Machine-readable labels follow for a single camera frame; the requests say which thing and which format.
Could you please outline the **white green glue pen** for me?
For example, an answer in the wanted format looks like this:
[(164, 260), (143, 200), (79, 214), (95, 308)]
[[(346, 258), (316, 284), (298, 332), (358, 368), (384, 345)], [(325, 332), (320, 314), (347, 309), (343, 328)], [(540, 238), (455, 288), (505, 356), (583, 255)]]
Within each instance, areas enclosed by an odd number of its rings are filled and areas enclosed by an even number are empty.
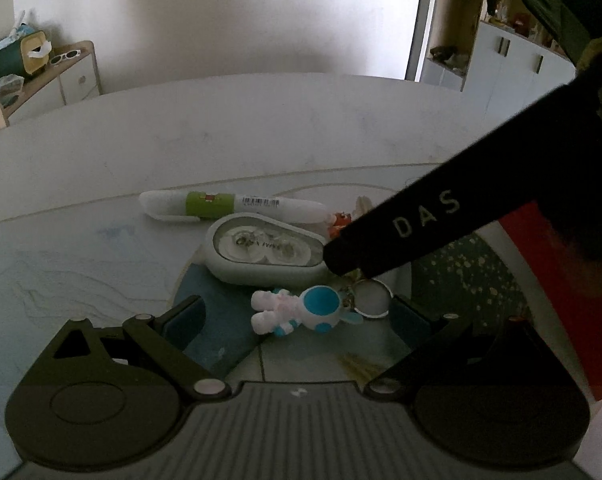
[(335, 215), (311, 200), (200, 191), (147, 191), (138, 196), (147, 216), (159, 221), (217, 220), (229, 214), (261, 214), (291, 224), (332, 224)]

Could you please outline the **red white cardboard box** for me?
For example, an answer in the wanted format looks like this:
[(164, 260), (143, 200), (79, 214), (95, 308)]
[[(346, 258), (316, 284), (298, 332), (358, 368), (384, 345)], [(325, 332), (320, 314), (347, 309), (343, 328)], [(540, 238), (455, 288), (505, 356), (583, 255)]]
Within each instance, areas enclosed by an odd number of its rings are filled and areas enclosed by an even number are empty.
[(550, 348), (602, 400), (602, 264), (582, 260), (535, 205), (476, 232), (517, 278)]

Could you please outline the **white blue astronaut keychain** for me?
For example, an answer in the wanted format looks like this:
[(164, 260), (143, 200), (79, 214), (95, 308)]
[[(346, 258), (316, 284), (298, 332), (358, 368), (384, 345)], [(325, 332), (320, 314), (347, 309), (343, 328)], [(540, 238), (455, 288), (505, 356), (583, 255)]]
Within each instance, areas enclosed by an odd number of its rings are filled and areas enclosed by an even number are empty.
[(251, 326), (257, 335), (284, 337), (299, 327), (327, 334), (341, 323), (385, 318), (392, 299), (389, 287), (377, 280), (358, 281), (342, 290), (315, 285), (299, 295), (284, 289), (258, 290), (251, 297)]

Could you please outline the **white sideboard cabinet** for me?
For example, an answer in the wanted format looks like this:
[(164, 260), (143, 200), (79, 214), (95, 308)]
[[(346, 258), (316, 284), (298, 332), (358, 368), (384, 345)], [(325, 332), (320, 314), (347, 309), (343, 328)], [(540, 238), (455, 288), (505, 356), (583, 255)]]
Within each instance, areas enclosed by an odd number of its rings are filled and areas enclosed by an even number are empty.
[(72, 49), (82, 50), (80, 58), (57, 66), (47, 64), (42, 73), (24, 85), (19, 98), (4, 110), (9, 126), (102, 94), (94, 44), (90, 40), (67, 44), (54, 55)]

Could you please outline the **white sunglasses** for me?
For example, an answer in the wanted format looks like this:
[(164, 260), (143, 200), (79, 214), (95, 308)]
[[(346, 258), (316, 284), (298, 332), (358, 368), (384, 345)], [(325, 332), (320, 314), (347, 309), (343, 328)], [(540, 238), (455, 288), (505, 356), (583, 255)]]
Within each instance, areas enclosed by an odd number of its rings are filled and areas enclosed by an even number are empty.
[(66, 52), (56, 54), (52, 58), (50, 58), (50, 65), (57, 66), (59, 64), (62, 64), (63, 62), (71, 61), (75, 58), (80, 58), (81, 54), (81, 49), (72, 49)]

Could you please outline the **grey correction tape dispenser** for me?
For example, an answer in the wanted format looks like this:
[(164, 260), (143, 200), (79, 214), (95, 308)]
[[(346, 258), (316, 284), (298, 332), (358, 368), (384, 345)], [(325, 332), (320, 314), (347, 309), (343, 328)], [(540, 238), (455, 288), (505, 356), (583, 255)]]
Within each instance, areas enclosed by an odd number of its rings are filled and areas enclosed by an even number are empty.
[(210, 226), (205, 265), (232, 285), (308, 288), (328, 280), (325, 238), (261, 214), (229, 214)]

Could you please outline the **grey shoe cabinet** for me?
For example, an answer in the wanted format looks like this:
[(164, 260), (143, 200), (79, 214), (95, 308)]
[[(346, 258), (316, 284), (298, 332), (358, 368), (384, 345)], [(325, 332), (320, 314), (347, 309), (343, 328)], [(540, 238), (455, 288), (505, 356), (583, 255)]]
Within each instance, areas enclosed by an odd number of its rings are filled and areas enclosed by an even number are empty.
[(462, 93), (500, 124), (575, 77), (523, 0), (431, 0), (416, 80)]

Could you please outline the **clear plastic bag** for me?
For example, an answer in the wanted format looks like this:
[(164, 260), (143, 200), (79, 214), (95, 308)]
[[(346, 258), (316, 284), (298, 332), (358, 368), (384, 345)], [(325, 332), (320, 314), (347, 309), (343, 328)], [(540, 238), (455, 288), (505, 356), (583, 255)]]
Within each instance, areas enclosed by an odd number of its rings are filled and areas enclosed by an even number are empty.
[(24, 90), (24, 77), (10, 74), (0, 78), (0, 104), (8, 107), (16, 101)]

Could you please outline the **orange clownfish toy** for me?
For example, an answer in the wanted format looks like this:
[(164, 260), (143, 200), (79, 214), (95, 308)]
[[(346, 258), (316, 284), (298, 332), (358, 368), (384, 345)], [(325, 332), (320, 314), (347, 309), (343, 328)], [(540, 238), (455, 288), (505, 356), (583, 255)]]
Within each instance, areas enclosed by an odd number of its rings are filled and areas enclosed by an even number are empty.
[(345, 212), (336, 212), (328, 223), (327, 233), (330, 240), (334, 240), (340, 232), (352, 222), (352, 215)]

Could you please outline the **green tissue box holder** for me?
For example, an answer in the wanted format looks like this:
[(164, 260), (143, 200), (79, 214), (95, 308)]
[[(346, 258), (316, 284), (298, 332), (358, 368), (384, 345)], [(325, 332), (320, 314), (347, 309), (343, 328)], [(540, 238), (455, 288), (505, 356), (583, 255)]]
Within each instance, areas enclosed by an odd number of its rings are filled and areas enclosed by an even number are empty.
[(45, 32), (24, 36), (0, 50), (0, 78), (17, 75), (30, 78), (48, 63), (52, 43)]

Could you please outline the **patterned glass table mat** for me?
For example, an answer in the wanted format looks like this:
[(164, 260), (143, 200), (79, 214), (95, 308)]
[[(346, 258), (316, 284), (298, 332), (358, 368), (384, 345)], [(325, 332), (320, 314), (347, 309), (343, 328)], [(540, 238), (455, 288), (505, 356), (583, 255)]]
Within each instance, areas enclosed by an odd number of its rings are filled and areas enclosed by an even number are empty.
[[(487, 226), (418, 262), (366, 280), (336, 278), (313, 240), (263, 222), (160, 221), (138, 196), (75, 198), (0, 220), (0, 396), (7, 396), (69, 320), (117, 326), (159, 315), (190, 295), (205, 300), (205, 328), (187, 347), (214, 374), (272, 382), (371, 378), (405, 356), (387, 309), (412, 299), (428, 314), (491, 327), (529, 320), (528, 295)], [(362, 319), (324, 335), (305, 327), (259, 336), (250, 320), (258, 289), (337, 290)]]

